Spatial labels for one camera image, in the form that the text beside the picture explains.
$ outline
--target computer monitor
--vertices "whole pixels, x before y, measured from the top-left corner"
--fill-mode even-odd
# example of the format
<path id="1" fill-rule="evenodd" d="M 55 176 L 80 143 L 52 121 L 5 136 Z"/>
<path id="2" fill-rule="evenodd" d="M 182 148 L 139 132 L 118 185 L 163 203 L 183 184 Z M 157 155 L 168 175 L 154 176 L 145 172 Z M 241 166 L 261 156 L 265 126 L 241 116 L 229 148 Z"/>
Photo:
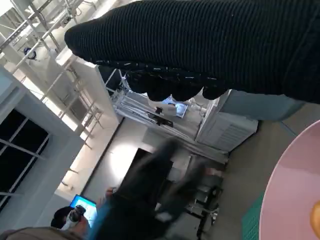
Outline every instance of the computer monitor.
<path id="1" fill-rule="evenodd" d="M 74 196 L 72 202 L 70 203 L 70 207 L 74 208 L 77 205 L 81 205 L 85 208 L 84 217 L 88 220 L 89 225 L 92 228 L 94 221 L 97 217 L 96 203 L 77 194 Z"/>

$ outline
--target white wall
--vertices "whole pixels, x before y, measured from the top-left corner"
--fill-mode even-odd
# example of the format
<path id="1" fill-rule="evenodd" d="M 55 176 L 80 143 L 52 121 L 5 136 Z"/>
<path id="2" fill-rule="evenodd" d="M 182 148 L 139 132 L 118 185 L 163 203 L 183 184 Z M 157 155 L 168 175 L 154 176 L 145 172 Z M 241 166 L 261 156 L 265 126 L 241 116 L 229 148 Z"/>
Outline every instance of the white wall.
<path id="1" fill-rule="evenodd" d="M 49 226 L 55 212 L 60 208 L 69 206 L 69 204 L 70 204 L 70 201 L 67 200 L 65 197 L 60 196 L 59 194 L 57 194 L 57 192 L 53 194 L 52 198 L 47 203 L 45 210 L 42 212 L 37 223 L 35 224 L 35 227 Z"/>
<path id="2" fill-rule="evenodd" d="M 125 119 L 91 178 L 84 196 L 94 201 L 109 187 L 119 186 L 125 177 L 147 127 Z"/>

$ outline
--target pink round tabletop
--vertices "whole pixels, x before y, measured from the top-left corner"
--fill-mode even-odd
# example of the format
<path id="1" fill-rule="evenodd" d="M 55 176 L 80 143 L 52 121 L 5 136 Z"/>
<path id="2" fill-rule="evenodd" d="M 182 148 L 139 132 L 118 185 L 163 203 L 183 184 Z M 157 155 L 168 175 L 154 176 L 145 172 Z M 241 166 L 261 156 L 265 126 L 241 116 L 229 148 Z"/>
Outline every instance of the pink round tabletop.
<path id="1" fill-rule="evenodd" d="M 310 213 L 320 200 L 320 121 L 285 150 L 264 194 L 260 240 L 319 240 Z"/>

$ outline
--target gray floor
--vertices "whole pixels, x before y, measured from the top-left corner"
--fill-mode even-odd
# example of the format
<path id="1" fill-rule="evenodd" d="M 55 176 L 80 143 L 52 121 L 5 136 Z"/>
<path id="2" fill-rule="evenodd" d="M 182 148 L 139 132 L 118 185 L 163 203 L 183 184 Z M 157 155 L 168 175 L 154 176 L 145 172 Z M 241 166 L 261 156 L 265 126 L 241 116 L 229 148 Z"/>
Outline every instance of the gray floor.
<path id="1" fill-rule="evenodd" d="M 320 119 L 320 106 L 306 104 L 284 121 L 299 134 Z M 230 155 L 220 213 L 211 229 L 212 240 L 240 240 L 241 218 L 264 192 L 269 177 L 294 136 L 277 122 L 262 122 L 256 135 Z"/>

